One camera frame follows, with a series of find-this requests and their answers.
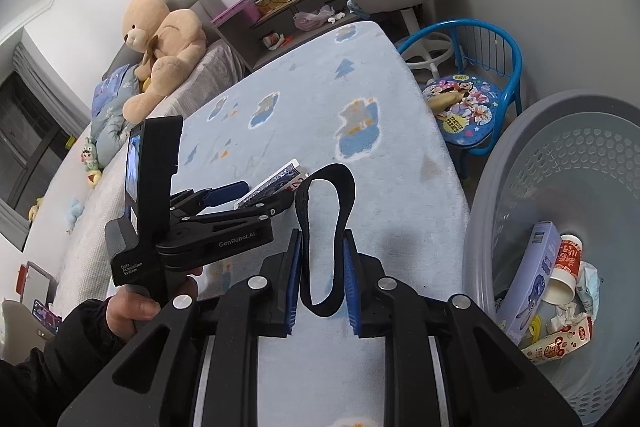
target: paper cup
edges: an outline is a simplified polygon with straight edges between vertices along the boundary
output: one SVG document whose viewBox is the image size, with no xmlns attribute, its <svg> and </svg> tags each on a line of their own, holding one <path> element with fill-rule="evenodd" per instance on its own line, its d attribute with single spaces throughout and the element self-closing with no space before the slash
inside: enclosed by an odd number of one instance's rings
<svg viewBox="0 0 640 427">
<path fill-rule="evenodd" d="M 542 300 L 555 306 L 569 304 L 575 297 L 575 283 L 578 279 L 582 259 L 582 241 L 565 233 L 560 236 L 560 250 L 551 272 Z"/>
</svg>

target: chair seat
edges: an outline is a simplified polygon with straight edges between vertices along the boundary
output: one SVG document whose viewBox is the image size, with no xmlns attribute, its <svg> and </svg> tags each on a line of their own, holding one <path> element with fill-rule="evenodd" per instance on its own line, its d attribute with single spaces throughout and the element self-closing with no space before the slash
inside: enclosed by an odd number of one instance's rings
<svg viewBox="0 0 640 427">
<path fill-rule="evenodd" d="M 502 89 L 480 76 L 452 74 L 436 80 L 424 89 L 426 100 L 442 92 L 464 90 L 468 94 L 436 115 L 438 127 L 446 143 L 473 147 L 494 130 L 494 112 L 500 103 Z"/>
</svg>

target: green plush toy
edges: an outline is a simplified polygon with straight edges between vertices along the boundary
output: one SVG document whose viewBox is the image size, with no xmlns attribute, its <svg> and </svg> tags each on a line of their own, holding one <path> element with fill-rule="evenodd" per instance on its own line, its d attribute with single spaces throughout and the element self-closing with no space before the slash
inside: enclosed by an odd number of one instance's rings
<svg viewBox="0 0 640 427">
<path fill-rule="evenodd" d="M 102 172 L 98 165 L 98 153 L 95 148 L 95 142 L 90 136 L 84 139 L 80 160 L 84 163 L 84 167 L 88 173 L 87 181 L 89 182 L 89 186 L 95 187 L 100 181 L 100 178 L 102 178 Z"/>
</svg>

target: blue metal chair frame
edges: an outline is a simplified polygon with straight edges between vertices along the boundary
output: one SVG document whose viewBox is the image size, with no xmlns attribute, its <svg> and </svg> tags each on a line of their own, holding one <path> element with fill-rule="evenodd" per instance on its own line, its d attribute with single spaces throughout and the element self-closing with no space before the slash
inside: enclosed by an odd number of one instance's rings
<svg viewBox="0 0 640 427">
<path fill-rule="evenodd" d="M 467 50 L 465 54 L 460 49 L 460 34 L 458 29 L 464 26 L 466 30 L 467 41 L 468 39 L 468 28 L 472 28 L 472 38 L 473 38 L 473 49 L 471 49 L 470 42 L 467 42 Z M 478 28 L 478 33 L 480 36 L 480 53 L 478 56 L 478 42 L 476 39 L 476 30 Z M 461 179 L 465 179 L 467 177 L 466 174 L 466 156 L 467 154 L 473 154 L 475 156 L 484 156 L 489 154 L 498 138 L 500 137 L 500 132 L 502 129 L 502 124 L 504 123 L 504 115 L 507 112 L 508 107 L 511 103 L 515 103 L 516 105 L 516 113 L 519 115 L 522 112 L 522 101 L 520 99 L 520 73 L 522 73 L 522 54 L 520 53 L 520 48 L 516 44 L 516 41 L 503 29 L 498 28 L 493 24 L 488 22 L 479 21 L 475 19 L 454 19 L 450 21 L 439 22 L 428 26 L 427 28 L 421 29 L 419 32 L 415 33 L 411 37 L 409 37 L 399 48 L 399 54 L 404 53 L 412 44 L 420 40 L 421 38 L 429 35 L 430 33 L 448 30 L 449 35 L 451 36 L 451 41 L 453 43 L 454 56 L 456 58 L 456 66 L 458 68 L 458 73 L 463 73 L 465 69 L 465 60 L 469 64 L 479 65 L 486 71 L 493 70 L 499 76 L 507 76 L 509 73 L 506 72 L 506 48 L 504 43 L 507 44 L 511 48 L 511 73 L 509 81 L 507 82 L 506 87 L 502 91 L 502 97 L 500 98 L 500 102 L 498 102 L 498 107 L 494 113 L 494 130 L 491 133 L 490 142 L 488 145 L 484 147 L 479 147 L 478 144 L 469 148 L 461 148 L 460 150 L 460 162 L 458 174 Z M 486 31 L 487 44 L 489 44 L 488 50 L 488 58 L 484 56 L 484 42 L 483 42 L 483 32 Z M 491 33 L 494 34 L 494 45 L 491 45 Z M 500 68 L 498 64 L 498 36 L 502 39 L 502 68 Z M 492 47 L 495 50 L 494 53 L 494 61 L 492 62 Z"/>
</svg>

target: deck of cards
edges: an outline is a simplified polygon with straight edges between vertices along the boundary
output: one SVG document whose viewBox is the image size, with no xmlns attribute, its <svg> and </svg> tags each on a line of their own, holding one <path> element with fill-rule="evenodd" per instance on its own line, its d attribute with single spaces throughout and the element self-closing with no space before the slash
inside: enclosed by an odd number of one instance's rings
<svg viewBox="0 0 640 427">
<path fill-rule="evenodd" d="M 257 203 L 264 198 L 273 196 L 281 190 L 294 191 L 309 176 L 308 172 L 300 166 L 298 160 L 293 158 L 271 176 L 253 188 L 234 204 L 234 208 L 244 208 Z"/>
</svg>

